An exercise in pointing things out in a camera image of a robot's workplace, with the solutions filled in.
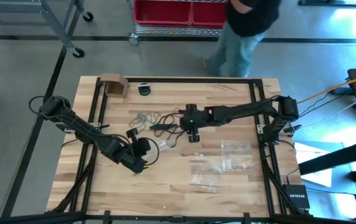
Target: red storage bin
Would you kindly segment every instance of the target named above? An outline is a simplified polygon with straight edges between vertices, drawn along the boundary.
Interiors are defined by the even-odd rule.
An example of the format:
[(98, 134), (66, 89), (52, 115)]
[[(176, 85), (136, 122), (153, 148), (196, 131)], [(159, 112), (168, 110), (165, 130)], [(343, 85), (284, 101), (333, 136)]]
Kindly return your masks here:
[(134, 20), (142, 25), (188, 26), (191, 2), (135, 0)]
[(193, 2), (192, 23), (197, 27), (222, 28), (227, 17), (225, 16), (226, 3)]

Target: small cardboard box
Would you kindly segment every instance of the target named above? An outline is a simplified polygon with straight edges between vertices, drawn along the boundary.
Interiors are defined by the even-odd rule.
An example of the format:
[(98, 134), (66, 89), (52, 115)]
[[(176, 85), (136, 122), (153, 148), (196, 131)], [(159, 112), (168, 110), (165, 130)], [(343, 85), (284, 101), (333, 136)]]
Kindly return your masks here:
[(106, 83), (108, 97), (125, 98), (129, 87), (128, 80), (119, 74), (103, 74), (101, 81)]

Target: person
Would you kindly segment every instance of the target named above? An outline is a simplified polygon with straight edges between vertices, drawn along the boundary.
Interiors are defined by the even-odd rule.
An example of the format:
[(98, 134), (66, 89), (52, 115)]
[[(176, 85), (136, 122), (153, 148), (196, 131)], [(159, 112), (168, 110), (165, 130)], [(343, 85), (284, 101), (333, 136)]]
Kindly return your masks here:
[(207, 71), (213, 76), (247, 77), (251, 55), (265, 31), (278, 19), (280, 2), (229, 0), (225, 7), (227, 21), (218, 39), (217, 51), (204, 60)]

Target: butcher block tabletop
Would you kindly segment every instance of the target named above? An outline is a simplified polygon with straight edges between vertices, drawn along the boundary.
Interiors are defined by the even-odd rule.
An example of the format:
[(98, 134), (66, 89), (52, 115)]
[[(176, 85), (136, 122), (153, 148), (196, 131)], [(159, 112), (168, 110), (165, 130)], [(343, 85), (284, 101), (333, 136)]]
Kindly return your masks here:
[[(81, 77), (78, 84), (73, 110), (84, 120), (88, 119), (90, 113), (96, 78)], [(107, 99), (103, 124), (110, 124), (110, 127), (103, 129), (103, 133), (125, 136), (126, 131), (131, 129), (129, 123), (138, 113), (159, 112), (164, 116), (176, 108), (184, 109), (189, 103), (197, 104), (199, 110), (204, 106), (251, 103), (249, 85), (245, 83), (149, 82), (151, 94), (148, 96), (139, 94), (139, 84), (130, 83), (125, 99)], [(266, 98), (280, 94), (278, 79), (265, 78), (263, 84)], [(101, 87), (94, 121), (98, 119), (103, 88)], [(149, 127), (148, 124), (138, 137), (157, 139)], [(188, 136), (183, 134), (177, 140), (176, 147), (162, 150), (154, 165), (136, 175), (98, 151), (87, 214), (102, 215), (105, 210), (109, 210), (112, 215), (242, 217), (243, 213), (250, 213), (251, 217), (269, 217), (254, 117), (236, 119), (221, 127), (200, 128), (199, 135), (200, 142), (189, 143)], [(66, 134), (65, 142), (73, 139), (74, 134)], [(289, 137), (281, 139), (291, 142)], [(199, 190), (190, 185), (195, 154), (200, 153), (213, 161), (221, 161), (222, 140), (251, 143), (250, 169), (222, 172), (215, 192)], [(87, 161), (91, 147), (88, 149)], [(73, 186), (81, 150), (80, 141), (66, 144), (62, 148), (47, 210), (55, 208)], [(292, 146), (285, 142), (276, 146), (276, 154), (284, 184), (286, 175), (298, 168), (296, 156)], [(154, 158), (152, 156), (147, 160), (150, 162)], [(290, 174), (289, 180), (291, 184), (302, 184), (299, 171)], [(275, 212), (279, 213), (278, 196), (273, 184), (271, 188)], [(77, 210), (81, 209), (83, 189), (84, 187), (78, 195)]]

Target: shelf caster wheel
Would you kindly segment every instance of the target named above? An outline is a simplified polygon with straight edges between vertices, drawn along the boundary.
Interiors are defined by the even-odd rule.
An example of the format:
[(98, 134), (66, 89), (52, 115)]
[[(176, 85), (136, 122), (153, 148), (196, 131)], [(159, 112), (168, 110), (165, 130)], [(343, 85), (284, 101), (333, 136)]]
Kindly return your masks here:
[(88, 15), (88, 17), (85, 16), (85, 15), (83, 15), (84, 21), (85, 21), (85, 22), (92, 22), (92, 20), (93, 20), (93, 14), (90, 13), (90, 12), (87, 12), (87, 15)]
[(128, 39), (128, 42), (133, 46), (137, 46), (139, 44), (139, 41), (138, 41), (137, 37), (130, 37)]
[(78, 54), (73, 53), (73, 56), (76, 58), (82, 58), (85, 55), (85, 52), (82, 49), (76, 48), (75, 49)]

